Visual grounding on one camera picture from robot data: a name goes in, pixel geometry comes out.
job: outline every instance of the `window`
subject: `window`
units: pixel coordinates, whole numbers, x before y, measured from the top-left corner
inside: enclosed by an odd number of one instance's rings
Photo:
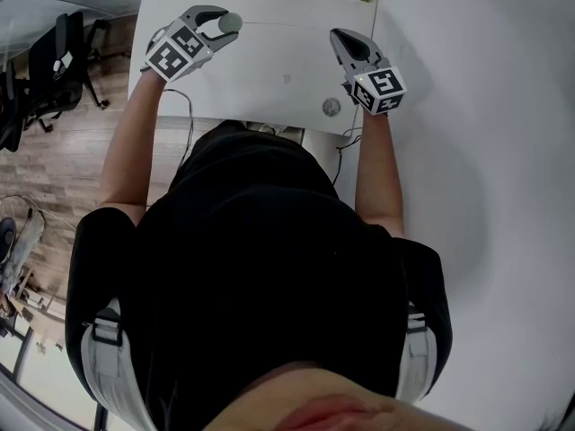
[[[20,335],[25,336],[30,324],[20,314],[18,314],[18,316],[16,316],[16,324],[14,327]]]
[[[21,346],[22,341],[10,333],[6,333],[3,338],[0,338],[0,364],[10,372],[14,371]]]
[[[108,426],[106,429],[108,431],[135,431],[128,423],[111,412],[108,412]]]
[[[36,400],[80,427],[92,429],[96,402],[85,391],[66,351],[33,333],[18,384]]]

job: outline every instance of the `shoulder strap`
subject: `shoulder strap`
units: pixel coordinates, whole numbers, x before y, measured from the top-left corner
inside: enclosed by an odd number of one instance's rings
[[[135,429],[156,431],[137,386],[117,298],[98,312],[82,338],[82,364],[94,397]]]
[[[425,314],[418,312],[409,302],[407,333],[395,398],[411,403],[421,400],[431,388],[437,356],[435,334],[428,327]]]

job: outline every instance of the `office chair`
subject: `office chair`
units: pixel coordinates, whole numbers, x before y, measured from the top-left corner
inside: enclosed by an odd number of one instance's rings
[[[58,118],[63,111],[73,110],[82,98],[82,86],[88,90],[96,107],[105,109],[108,101],[99,101],[88,76],[88,57],[91,55],[96,30],[104,29],[104,21],[96,21],[84,42],[84,17],[81,12],[62,14],[56,27],[48,31],[30,49],[28,65],[30,93],[25,129],[36,121],[45,132],[52,131],[42,117],[50,113]]]
[[[6,72],[0,74],[0,150],[18,150],[25,117],[26,95],[22,82],[16,80],[13,62],[9,62]]]
[[[13,334],[16,332],[16,317],[18,316],[18,312],[10,312],[7,319],[0,318],[0,338],[4,338],[6,335]]]

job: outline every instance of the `wooden floor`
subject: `wooden floor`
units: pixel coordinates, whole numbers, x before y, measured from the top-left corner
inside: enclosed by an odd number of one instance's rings
[[[135,26],[135,17],[116,20],[105,36],[95,39],[94,46],[103,55],[131,50]],[[25,59],[19,61],[21,76],[26,63]],[[100,100],[110,101],[108,109],[97,109],[84,91],[75,110],[58,120],[46,120],[54,126],[52,133],[44,134],[35,125],[22,135],[16,154],[0,152],[0,197],[30,196],[41,208],[72,225],[95,209],[104,156],[127,101],[128,70],[129,59],[121,56],[94,64],[90,68],[93,86]],[[193,141],[216,124],[214,120],[195,119]],[[185,150],[189,125],[187,119],[158,119],[148,204],[167,191]],[[14,198],[3,204],[9,215],[14,209],[17,224],[22,226],[28,207]],[[33,284],[52,292],[57,289],[57,296],[65,298],[75,232],[50,215],[46,220],[44,235],[29,261],[34,268]]]

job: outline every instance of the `black shirt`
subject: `black shirt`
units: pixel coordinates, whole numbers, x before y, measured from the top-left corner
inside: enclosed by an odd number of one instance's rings
[[[294,361],[394,396],[408,298],[437,338],[434,382],[451,348],[437,253],[365,224],[299,145],[232,121],[199,139],[137,227],[114,208],[78,225],[66,348],[88,392],[83,322],[114,296],[158,429],[201,429]]]

